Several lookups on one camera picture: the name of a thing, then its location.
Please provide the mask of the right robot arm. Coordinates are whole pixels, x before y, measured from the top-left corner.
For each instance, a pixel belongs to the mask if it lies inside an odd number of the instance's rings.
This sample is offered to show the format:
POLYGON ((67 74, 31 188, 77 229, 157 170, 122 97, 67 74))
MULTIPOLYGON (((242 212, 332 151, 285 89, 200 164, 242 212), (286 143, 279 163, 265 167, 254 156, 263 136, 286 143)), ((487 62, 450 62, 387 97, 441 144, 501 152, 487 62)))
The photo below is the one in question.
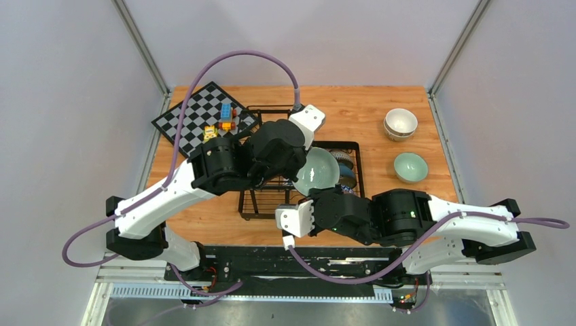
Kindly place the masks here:
POLYGON ((436 266, 472 258, 497 265, 536 251, 529 232, 519 229, 515 200, 488 207, 448 202, 426 192, 392 189, 362 198, 333 187, 313 189, 313 234, 329 230, 362 245, 404 249, 388 264, 396 283, 436 266))

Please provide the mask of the dark blue bowl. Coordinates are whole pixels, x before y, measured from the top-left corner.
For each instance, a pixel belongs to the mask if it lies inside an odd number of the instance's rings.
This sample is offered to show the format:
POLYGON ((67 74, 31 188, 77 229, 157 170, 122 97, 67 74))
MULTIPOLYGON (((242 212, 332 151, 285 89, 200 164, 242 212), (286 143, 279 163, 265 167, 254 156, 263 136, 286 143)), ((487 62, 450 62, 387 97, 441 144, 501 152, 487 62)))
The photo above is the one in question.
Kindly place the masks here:
POLYGON ((340 173, 338 183, 340 185, 354 189, 357 186, 356 174, 343 163, 339 163, 338 167, 340 173))

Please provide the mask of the cream white bowl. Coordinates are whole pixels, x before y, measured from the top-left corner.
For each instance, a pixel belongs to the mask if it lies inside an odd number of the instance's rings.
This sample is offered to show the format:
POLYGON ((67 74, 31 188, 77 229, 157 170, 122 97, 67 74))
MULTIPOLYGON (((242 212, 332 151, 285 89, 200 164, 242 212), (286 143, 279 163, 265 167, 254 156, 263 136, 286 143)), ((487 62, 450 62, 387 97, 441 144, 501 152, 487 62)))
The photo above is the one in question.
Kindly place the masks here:
POLYGON ((418 128, 418 119, 407 109, 395 108, 386 114, 383 125, 390 140, 401 142, 413 136, 418 128))

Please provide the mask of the white green striped bowl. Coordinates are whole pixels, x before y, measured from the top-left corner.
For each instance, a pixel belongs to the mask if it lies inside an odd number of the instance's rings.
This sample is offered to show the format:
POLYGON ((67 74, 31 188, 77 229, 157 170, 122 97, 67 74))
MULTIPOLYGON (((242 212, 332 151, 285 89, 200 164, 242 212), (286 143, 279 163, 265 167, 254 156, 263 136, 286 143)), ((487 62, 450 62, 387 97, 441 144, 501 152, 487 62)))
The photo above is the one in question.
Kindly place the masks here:
POLYGON ((304 196, 312 189, 334 187, 340 178, 337 160, 326 149, 311 147, 306 156, 305 165, 299 169, 293 182, 294 188, 304 196))

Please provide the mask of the light green celadon bowl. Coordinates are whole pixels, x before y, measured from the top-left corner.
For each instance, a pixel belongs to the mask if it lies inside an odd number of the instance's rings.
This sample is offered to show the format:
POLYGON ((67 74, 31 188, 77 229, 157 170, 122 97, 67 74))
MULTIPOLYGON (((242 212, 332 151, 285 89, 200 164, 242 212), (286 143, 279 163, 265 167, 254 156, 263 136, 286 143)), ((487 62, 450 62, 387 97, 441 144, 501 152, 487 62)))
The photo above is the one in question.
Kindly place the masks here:
POLYGON ((404 152, 393 162, 397 178, 404 183, 418 183, 425 180, 429 174, 427 162, 418 154, 404 152))

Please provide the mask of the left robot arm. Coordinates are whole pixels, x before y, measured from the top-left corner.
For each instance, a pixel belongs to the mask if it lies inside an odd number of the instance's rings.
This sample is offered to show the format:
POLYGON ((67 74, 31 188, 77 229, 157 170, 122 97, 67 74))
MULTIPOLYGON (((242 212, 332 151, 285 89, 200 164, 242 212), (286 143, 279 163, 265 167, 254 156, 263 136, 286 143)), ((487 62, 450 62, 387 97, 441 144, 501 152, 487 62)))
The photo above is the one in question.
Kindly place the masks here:
POLYGON ((117 219, 106 247, 125 258, 160 259, 191 280, 201 280, 208 262, 198 242, 176 234, 169 217, 227 192, 258 189, 282 176, 294 180, 322 123, 291 117, 266 122, 244 143, 217 137, 197 147, 171 176, 129 199, 111 197, 117 219))

